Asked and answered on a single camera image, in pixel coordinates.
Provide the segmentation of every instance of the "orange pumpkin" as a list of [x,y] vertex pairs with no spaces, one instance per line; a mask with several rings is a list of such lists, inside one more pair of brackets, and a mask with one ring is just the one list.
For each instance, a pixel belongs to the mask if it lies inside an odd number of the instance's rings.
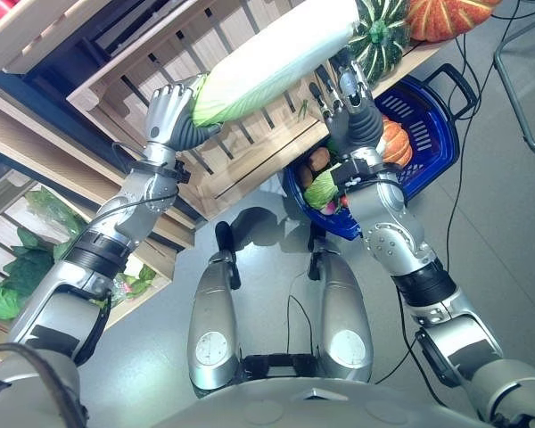
[[414,40],[439,42],[487,20],[501,0],[408,0],[407,24]]
[[383,140],[386,147],[383,153],[383,161],[398,163],[406,167],[412,159],[412,147],[408,139],[407,131],[402,126],[383,115]]

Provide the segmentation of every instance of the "floor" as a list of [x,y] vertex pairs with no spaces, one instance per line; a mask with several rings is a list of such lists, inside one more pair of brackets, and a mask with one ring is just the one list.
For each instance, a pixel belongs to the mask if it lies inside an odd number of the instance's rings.
[[[497,12],[508,16],[514,3],[504,1]],[[520,14],[532,10],[535,4],[521,3]],[[512,31],[532,19],[516,22]],[[467,36],[468,58],[480,78],[505,26],[503,21],[490,20]],[[535,135],[535,31],[513,42],[504,61]],[[444,62],[457,68],[461,65],[453,42],[414,74],[423,78]],[[451,88],[443,78],[436,85],[442,94]],[[459,131],[465,131],[464,123],[459,124]],[[464,187],[451,232],[451,275],[493,327],[508,357],[535,366],[535,155],[520,137],[495,72],[473,122],[464,164]],[[444,263],[446,226],[458,173],[456,165],[409,204],[425,224],[427,239]],[[293,201],[276,192],[274,180],[218,218],[234,222],[244,247],[238,253],[243,287],[234,292],[244,354],[284,351],[285,305],[290,290],[317,324],[314,308],[320,284],[304,275],[309,260],[309,224]],[[193,293],[215,250],[214,226],[208,224],[199,230],[195,249],[178,256],[173,283],[114,326],[80,369],[91,427],[148,427],[195,402],[185,344]],[[373,380],[377,380],[405,352],[394,287],[381,267],[363,253],[360,242],[334,242],[350,263],[365,296],[374,338]],[[307,351],[309,331],[294,306],[290,326],[291,351]],[[414,326],[408,330],[414,332]],[[413,399],[432,402],[410,360],[386,383],[407,391]],[[449,390],[434,379],[432,384],[450,407],[473,415],[461,390]]]

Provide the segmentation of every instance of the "green pumpkin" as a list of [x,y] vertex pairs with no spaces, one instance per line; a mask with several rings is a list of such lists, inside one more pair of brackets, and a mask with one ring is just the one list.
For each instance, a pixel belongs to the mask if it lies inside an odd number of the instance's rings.
[[359,24],[350,49],[369,85],[390,73],[410,40],[407,0],[357,0]]

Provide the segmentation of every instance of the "black cable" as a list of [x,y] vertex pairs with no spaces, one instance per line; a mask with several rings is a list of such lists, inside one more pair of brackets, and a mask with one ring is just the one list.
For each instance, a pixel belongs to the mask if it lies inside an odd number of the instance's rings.
[[422,378],[424,379],[424,383],[426,384],[426,388],[428,388],[428,392],[430,392],[430,395],[432,395],[432,398],[434,401],[436,401],[438,404],[440,404],[442,407],[448,407],[446,404],[436,395],[436,392],[434,392],[434,389],[430,385],[430,381],[428,380],[428,377],[426,376],[426,373],[424,372],[424,369],[422,368],[422,365],[420,364],[420,361],[418,361],[418,358],[416,358],[416,355],[414,351],[412,351],[412,346],[410,346],[410,343],[408,342],[407,338],[407,325],[404,320],[404,309],[402,308],[402,296],[400,295],[400,291],[397,288],[396,293],[399,297],[399,310],[400,310],[400,326],[402,328],[402,339],[404,340],[404,344],[407,345],[407,350],[414,362],[416,363],[416,367],[418,367],[418,371],[420,372],[420,375],[422,375]]
[[62,383],[60,376],[55,373],[50,364],[39,354],[20,343],[0,343],[0,352],[15,352],[28,361],[37,371],[44,386],[52,396],[60,411],[60,416],[68,428],[85,428],[84,415]]
[[127,165],[125,165],[125,162],[123,161],[123,159],[120,157],[119,153],[117,152],[117,147],[121,147],[121,148],[125,147],[126,149],[129,149],[131,152],[136,153],[140,157],[145,158],[143,152],[141,152],[140,150],[137,150],[134,147],[131,147],[128,144],[121,143],[119,141],[114,141],[113,143],[111,143],[111,150],[113,151],[113,156],[115,156],[115,159],[117,159],[117,161],[119,162],[121,171],[123,171],[125,174],[128,174],[128,168],[127,168]]
[[527,13],[526,15],[516,16],[516,17],[497,16],[492,13],[491,18],[495,18],[496,20],[502,20],[502,21],[517,21],[517,20],[522,20],[524,18],[529,18],[530,16],[533,16],[533,15],[535,15],[535,11],[531,13]]
[[301,305],[300,301],[297,300],[295,298],[295,296],[293,296],[292,294],[287,296],[287,349],[286,349],[286,352],[289,354],[289,336],[290,336],[290,331],[289,331],[289,304],[292,301],[292,299],[294,299],[295,303],[297,303],[300,306],[301,311],[303,312],[303,315],[305,316],[305,319],[307,319],[307,324],[309,325],[309,348],[311,350],[311,355],[314,355],[313,354],[313,326],[311,325],[311,320],[309,319],[309,316],[307,315],[307,312],[306,312],[305,308],[303,308],[303,305]]
[[73,243],[70,245],[70,247],[63,253],[63,255],[60,257],[60,260],[63,260],[66,258],[66,256],[70,253],[71,250],[73,250],[73,247],[75,246],[75,243],[83,237],[83,235],[91,229],[92,226],[96,225],[97,223],[105,220],[109,216],[115,214],[117,211],[120,210],[126,210],[131,207],[135,207],[137,205],[142,205],[144,203],[152,203],[152,202],[160,202],[164,201],[166,199],[174,198],[177,196],[176,193],[174,194],[167,194],[165,196],[160,196],[158,198],[151,198],[151,199],[145,199],[143,201],[136,201],[131,203],[126,203],[125,205],[121,205],[120,207],[113,208],[112,210],[105,211],[103,214],[100,214],[99,216],[93,218],[86,227],[83,228],[83,230],[79,233],[79,235],[73,240]]
[[[412,341],[412,343],[410,343],[410,350],[412,348],[414,348],[415,344],[416,344],[416,338]],[[407,353],[404,354],[404,357],[402,357],[402,359],[399,361],[399,363],[386,376],[382,377],[380,381],[375,382],[374,384],[378,385],[378,384],[386,381],[392,375],[394,375],[394,372],[396,372],[400,368],[400,366],[402,366],[402,364],[404,364],[404,362],[407,360],[408,355],[410,355],[410,350],[407,350]]]
[[[501,37],[501,40],[499,43],[503,42],[507,36],[507,32],[509,31],[509,28],[511,27],[511,24],[515,18],[515,15],[519,11],[519,7],[521,5],[521,0],[517,0],[517,4],[515,5],[515,9],[513,14],[511,15],[511,19],[509,23],[506,26],[505,31],[503,32],[503,36]],[[470,129],[473,122],[473,117],[479,111],[479,109],[482,106],[482,94],[485,90],[486,85],[488,84],[488,80],[490,78],[491,71],[493,70],[493,61],[491,62],[490,67],[488,68],[488,71],[485,75],[485,79],[483,80],[483,84],[481,85],[479,98],[478,98],[478,105],[480,106],[475,112],[468,118],[467,127],[465,128],[464,137],[462,138],[462,145],[460,147],[460,163],[459,163],[459,178],[457,180],[457,191],[456,191],[456,198],[454,200],[454,205],[452,206],[452,211],[450,212],[449,219],[448,219],[448,227],[446,228],[446,270],[449,272],[449,237],[450,237],[450,230],[452,228],[452,223],[454,221],[454,216],[456,214],[457,209],[457,203],[459,201],[460,195],[462,193],[462,184],[464,183],[464,155],[465,155],[465,143],[467,142],[467,136],[470,133]]]
[[473,106],[472,113],[469,116],[465,116],[465,117],[462,117],[462,118],[457,118],[457,120],[469,120],[470,118],[475,116],[478,113],[478,111],[480,110],[480,108],[482,107],[482,99],[481,98],[482,98],[482,95],[483,95],[483,90],[480,87],[480,80],[478,80],[478,77],[475,74],[475,71],[473,71],[472,64],[467,60],[466,49],[465,49],[465,34],[463,36],[463,39],[464,39],[464,47],[463,48],[462,48],[462,46],[460,46],[460,44],[457,42],[457,39],[456,39],[457,50],[460,52],[460,55],[462,55],[462,58],[464,60],[464,65],[466,66],[466,68],[468,69],[468,71],[470,72],[470,74],[473,77],[473,82],[475,83],[475,89],[477,91],[477,100],[475,102],[475,105]]
[[287,348],[286,348],[286,351],[287,351],[288,354],[289,354],[289,340],[290,340],[290,327],[289,327],[289,303],[290,303],[290,298],[289,298],[289,296],[292,295],[293,285],[295,284],[295,281],[297,281],[301,276],[305,275],[306,273],[307,273],[307,270],[304,270],[303,272],[300,272],[299,274],[297,274],[293,278],[292,283],[289,284],[289,290],[287,291],[287,323],[286,323],[286,327],[287,327]]
[[[460,49],[460,43],[457,41],[457,37],[454,39],[454,41],[456,42],[457,49],[460,51],[460,54],[462,55],[462,70],[460,71],[460,75],[463,77],[465,75],[465,33],[462,36],[462,39],[464,43],[463,51],[462,49]],[[448,102],[447,102],[447,106],[449,109],[452,105],[452,96],[454,96],[456,89],[457,89],[457,84],[454,85],[454,87],[452,88],[452,91],[449,93]]]
[[368,180],[363,181],[360,185],[355,186],[355,189],[362,189],[365,187],[369,187],[370,185],[378,185],[378,184],[385,184],[385,185],[394,185],[396,188],[398,188],[402,192],[402,197],[404,198],[404,206],[406,207],[408,205],[408,197],[407,193],[404,190],[404,187],[401,183],[394,180],[388,180],[386,178],[371,178]]

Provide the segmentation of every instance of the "blue basket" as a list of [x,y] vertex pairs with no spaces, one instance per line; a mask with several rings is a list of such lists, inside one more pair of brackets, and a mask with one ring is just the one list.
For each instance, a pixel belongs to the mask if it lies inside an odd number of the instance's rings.
[[[454,80],[467,100],[464,109],[456,114],[428,86],[442,72]],[[455,121],[475,105],[475,94],[452,65],[443,64],[426,80],[404,77],[374,102],[384,115],[400,123],[408,133],[413,155],[408,165],[400,171],[399,181],[410,199],[456,162],[459,144]],[[316,144],[313,150],[325,145],[327,138]],[[360,227],[349,210],[343,209],[332,216],[325,216],[303,200],[295,170],[311,152],[304,153],[285,169],[286,187],[312,221],[335,235],[353,240],[360,235]]]

